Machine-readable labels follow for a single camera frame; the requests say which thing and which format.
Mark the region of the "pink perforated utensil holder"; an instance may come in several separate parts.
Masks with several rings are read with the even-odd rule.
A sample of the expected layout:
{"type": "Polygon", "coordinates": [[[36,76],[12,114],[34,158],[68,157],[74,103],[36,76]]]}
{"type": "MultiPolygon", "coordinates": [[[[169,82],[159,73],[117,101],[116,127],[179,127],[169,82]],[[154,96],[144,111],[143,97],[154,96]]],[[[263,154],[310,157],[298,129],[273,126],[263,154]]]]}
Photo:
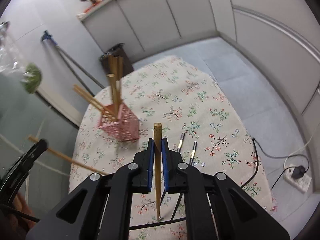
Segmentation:
{"type": "Polygon", "coordinates": [[[118,141],[139,139],[139,119],[125,103],[122,103],[119,107],[117,121],[103,122],[101,117],[97,129],[106,132],[118,141]]]}

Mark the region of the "floral tablecloth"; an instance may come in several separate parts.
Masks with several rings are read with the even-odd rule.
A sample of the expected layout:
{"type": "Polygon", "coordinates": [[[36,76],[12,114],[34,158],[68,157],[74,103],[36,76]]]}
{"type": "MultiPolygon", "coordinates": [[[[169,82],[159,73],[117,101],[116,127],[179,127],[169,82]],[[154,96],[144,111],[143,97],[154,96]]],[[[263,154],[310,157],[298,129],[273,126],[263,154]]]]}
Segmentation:
{"type": "MultiPolygon", "coordinates": [[[[268,213],[277,209],[252,138],[214,79],[175,56],[167,56],[125,76],[125,104],[139,119],[139,139],[119,142],[97,129],[100,112],[89,106],[76,137],[73,158],[106,173],[133,161],[147,148],[153,125],[162,124],[162,135],[176,150],[185,133],[181,155],[184,162],[197,149],[193,165],[206,174],[224,172],[268,213]]],[[[90,171],[71,166],[69,189],[75,189],[90,171]]]]}

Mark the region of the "wooden chopstick gripper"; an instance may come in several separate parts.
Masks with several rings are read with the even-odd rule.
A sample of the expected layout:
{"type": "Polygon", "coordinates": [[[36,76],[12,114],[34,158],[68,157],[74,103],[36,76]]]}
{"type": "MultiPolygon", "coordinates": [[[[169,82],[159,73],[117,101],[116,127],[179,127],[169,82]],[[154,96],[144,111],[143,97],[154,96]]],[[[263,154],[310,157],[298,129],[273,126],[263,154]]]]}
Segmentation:
{"type": "Polygon", "coordinates": [[[108,175],[108,173],[106,173],[104,171],[97,170],[96,168],[93,168],[93,167],[90,167],[88,165],[85,165],[85,164],[83,164],[83,163],[81,163],[81,162],[79,162],[77,160],[72,159],[71,157],[69,157],[69,156],[67,156],[67,155],[65,155],[65,154],[63,154],[63,153],[61,153],[59,151],[56,151],[56,150],[52,149],[49,145],[47,146],[47,151],[50,154],[52,154],[52,155],[54,155],[54,156],[56,156],[56,157],[58,157],[58,158],[60,158],[60,159],[62,159],[64,161],[69,162],[70,164],[76,165],[78,167],[84,168],[86,170],[89,170],[89,171],[92,171],[92,172],[95,172],[95,173],[102,174],[104,176],[108,175]]]}

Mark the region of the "white power strip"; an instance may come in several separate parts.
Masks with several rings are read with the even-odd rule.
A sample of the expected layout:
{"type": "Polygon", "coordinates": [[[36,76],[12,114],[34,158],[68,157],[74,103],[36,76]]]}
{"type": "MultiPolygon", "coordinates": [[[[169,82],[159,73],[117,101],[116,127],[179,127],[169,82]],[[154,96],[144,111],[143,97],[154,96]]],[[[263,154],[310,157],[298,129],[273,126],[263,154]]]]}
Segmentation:
{"type": "Polygon", "coordinates": [[[284,179],[300,192],[306,193],[311,183],[311,177],[306,172],[307,170],[302,165],[291,165],[285,168],[284,179]]]}

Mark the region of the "black power adapter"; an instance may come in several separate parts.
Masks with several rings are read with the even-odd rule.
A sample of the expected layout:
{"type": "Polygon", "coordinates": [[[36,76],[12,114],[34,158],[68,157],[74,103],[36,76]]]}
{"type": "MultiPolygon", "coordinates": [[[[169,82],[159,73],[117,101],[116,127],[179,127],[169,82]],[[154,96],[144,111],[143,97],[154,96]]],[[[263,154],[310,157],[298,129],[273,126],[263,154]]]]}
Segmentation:
{"type": "Polygon", "coordinates": [[[306,168],[304,166],[302,166],[302,165],[297,166],[293,169],[293,172],[291,174],[291,178],[293,180],[303,178],[305,172],[306,172],[306,168]]]}

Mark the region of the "grey kitchen cabinets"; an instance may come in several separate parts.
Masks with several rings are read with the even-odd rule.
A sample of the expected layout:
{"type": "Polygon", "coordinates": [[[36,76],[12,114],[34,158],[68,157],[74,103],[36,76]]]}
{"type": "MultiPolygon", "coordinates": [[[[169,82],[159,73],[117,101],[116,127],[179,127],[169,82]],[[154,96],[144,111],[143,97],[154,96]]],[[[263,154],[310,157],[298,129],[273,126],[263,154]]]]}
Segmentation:
{"type": "Polygon", "coordinates": [[[307,0],[104,0],[79,15],[132,61],[219,36],[271,82],[306,137],[319,123],[319,22],[307,0]]]}

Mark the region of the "plastic bag with greens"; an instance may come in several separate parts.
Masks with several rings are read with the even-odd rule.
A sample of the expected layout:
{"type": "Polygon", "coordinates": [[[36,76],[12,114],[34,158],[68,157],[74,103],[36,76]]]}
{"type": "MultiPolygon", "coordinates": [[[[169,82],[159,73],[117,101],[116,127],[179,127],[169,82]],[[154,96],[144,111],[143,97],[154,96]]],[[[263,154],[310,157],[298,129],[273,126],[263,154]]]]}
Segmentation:
{"type": "Polygon", "coordinates": [[[8,33],[10,22],[1,23],[1,74],[18,81],[29,94],[34,94],[42,81],[40,68],[28,62],[8,33]]]}

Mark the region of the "wooden chopsticks in holder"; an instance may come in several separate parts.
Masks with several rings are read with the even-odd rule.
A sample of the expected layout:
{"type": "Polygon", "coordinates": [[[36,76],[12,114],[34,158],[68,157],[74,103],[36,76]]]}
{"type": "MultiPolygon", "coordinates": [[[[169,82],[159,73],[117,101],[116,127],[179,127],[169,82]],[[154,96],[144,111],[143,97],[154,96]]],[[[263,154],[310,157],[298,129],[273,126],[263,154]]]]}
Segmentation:
{"type": "Polygon", "coordinates": [[[121,78],[123,77],[123,63],[121,56],[108,56],[108,66],[110,73],[107,74],[109,86],[102,90],[109,97],[109,103],[105,104],[96,97],[86,92],[79,85],[73,85],[73,90],[85,101],[97,109],[104,121],[115,122],[118,120],[119,107],[123,100],[121,99],[121,78]]]}

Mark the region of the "wooden chopstick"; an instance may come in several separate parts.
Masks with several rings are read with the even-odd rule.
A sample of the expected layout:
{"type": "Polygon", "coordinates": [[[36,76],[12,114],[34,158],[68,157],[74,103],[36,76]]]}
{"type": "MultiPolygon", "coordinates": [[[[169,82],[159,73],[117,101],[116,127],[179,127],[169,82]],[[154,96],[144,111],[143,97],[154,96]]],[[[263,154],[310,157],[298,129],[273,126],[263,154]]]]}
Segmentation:
{"type": "Polygon", "coordinates": [[[155,143],[155,190],[156,190],[156,213],[157,221],[160,219],[161,207],[161,143],[162,124],[157,122],[153,125],[153,140],[155,143]]]}

